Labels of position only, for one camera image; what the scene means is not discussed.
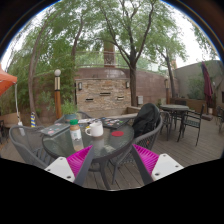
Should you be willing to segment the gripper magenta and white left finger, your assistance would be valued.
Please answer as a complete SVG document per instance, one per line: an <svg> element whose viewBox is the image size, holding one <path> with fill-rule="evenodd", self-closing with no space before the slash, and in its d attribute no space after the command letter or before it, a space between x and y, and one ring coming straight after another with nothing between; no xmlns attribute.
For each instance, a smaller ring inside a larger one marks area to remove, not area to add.
<svg viewBox="0 0 224 224"><path fill-rule="evenodd" d="M67 158L57 158L46 168L46 171L82 186L93 157L94 148L90 145Z"/></svg>

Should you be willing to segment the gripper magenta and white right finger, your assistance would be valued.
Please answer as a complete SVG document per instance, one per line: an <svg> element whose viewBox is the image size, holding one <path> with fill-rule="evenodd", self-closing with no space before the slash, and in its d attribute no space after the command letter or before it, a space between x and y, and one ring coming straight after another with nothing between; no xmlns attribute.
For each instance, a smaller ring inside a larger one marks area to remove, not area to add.
<svg viewBox="0 0 224 224"><path fill-rule="evenodd" d="M131 152L145 185L183 169L166 153L158 155L136 144L132 145Z"/></svg>

